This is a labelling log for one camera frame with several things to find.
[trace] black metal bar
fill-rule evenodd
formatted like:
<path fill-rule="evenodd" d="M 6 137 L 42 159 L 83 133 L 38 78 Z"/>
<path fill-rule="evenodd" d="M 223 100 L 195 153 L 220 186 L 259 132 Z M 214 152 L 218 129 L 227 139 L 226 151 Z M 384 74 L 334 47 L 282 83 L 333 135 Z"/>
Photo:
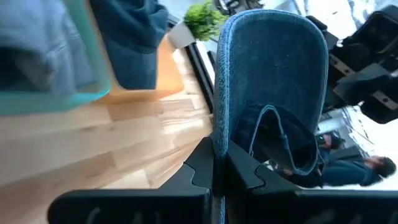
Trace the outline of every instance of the black metal bar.
<path fill-rule="evenodd" d="M 209 51 L 207 51 L 207 56 L 209 56 L 211 66 L 215 70 L 216 69 L 216 53 L 209 50 Z"/>
<path fill-rule="evenodd" d="M 172 28 L 179 21 L 175 16 L 169 16 L 169 27 Z M 214 84 L 211 82 L 210 76 L 207 72 L 205 63 L 199 53 L 196 43 L 185 47 L 188 58 L 191 62 L 193 72 L 198 80 L 203 96 L 205 97 L 207 107 L 210 113 L 213 113 L 213 94 Z"/>

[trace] blue fabric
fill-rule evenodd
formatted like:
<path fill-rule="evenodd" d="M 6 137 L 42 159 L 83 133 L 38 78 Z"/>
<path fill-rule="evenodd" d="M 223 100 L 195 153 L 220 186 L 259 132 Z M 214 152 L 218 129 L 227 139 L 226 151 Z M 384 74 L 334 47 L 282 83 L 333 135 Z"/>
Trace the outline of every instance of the blue fabric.
<path fill-rule="evenodd" d="M 289 143 L 291 136 L 301 136 L 300 140 L 307 144 L 295 148 L 296 145 Z M 313 133 L 278 106 L 252 105 L 246 108 L 239 117 L 232 140 L 248 153 L 264 153 L 278 166 L 295 174 L 309 174 L 318 160 L 318 144 Z"/>
<path fill-rule="evenodd" d="M 330 149 L 327 149 L 325 147 L 318 147 L 319 150 L 319 156 L 320 158 L 325 161 L 328 162 L 329 161 L 329 157 L 330 157 Z"/>
<path fill-rule="evenodd" d="M 329 161 L 321 176 L 323 185 L 335 187 L 349 184 L 369 186 L 379 181 L 381 177 L 363 162 L 342 160 Z"/>
<path fill-rule="evenodd" d="M 283 170 L 276 170 L 275 172 L 284 179 L 288 180 L 289 182 L 301 187 L 306 187 L 306 188 L 323 187 L 323 184 L 320 180 L 320 176 L 315 171 L 309 173 L 308 175 L 297 175 L 297 174 L 286 175 Z"/>
<path fill-rule="evenodd" d="M 169 13 L 156 0 L 90 0 L 119 84 L 129 90 L 154 90 L 157 48 Z"/>
<path fill-rule="evenodd" d="M 216 197 L 213 213 L 218 223 L 225 221 L 222 180 L 228 142 L 243 110 L 254 104 L 277 106 L 314 133 L 323 106 L 327 70 L 325 40 L 306 18 L 258 9 L 228 19 L 218 42 L 212 134 Z M 303 134 L 293 126 L 289 128 L 284 132 L 298 133 L 287 136 L 290 148 L 308 145 Z"/>

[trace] teal plastic container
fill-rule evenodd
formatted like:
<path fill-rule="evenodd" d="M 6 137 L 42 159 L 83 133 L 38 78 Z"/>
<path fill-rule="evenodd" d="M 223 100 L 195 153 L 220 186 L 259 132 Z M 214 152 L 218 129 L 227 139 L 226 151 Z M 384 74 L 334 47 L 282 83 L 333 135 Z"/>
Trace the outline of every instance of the teal plastic container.
<path fill-rule="evenodd" d="M 28 114 L 65 111 L 95 101 L 110 88 L 103 44 L 90 6 L 84 0 L 64 0 L 85 43 L 87 57 L 96 82 L 71 96 L 54 96 L 44 92 L 0 91 L 0 114 Z"/>

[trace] wooden floor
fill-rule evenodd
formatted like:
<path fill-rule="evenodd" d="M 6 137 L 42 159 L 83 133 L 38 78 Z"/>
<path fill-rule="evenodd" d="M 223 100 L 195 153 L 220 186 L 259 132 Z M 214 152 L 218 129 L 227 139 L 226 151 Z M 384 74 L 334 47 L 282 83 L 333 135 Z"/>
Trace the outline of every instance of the wooden floor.
<path fill-rule="evenodd" d="M 1 117 L 0 223 L 46 223 L 49 203 L 69 190 L 170 178 L 212 127 L 186 53 L 173 56 L 185 90 L 160 101 Z"/>

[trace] potted plant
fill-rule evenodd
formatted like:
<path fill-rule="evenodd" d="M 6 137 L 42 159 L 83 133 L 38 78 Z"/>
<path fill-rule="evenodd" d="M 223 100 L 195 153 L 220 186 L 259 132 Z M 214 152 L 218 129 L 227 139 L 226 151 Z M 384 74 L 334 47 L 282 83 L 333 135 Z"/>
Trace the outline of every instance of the potted plant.
<path fill-rule="evenodd" d="M 227 18 L 213 9 L 211 0 L 206 0 L 203 4 L 190 6 L 183 21 L 175 25 L 168 36 L 178 49 L 197 39 L 207 41 L 211 36 L 219 34 L 220 26 Z"/>

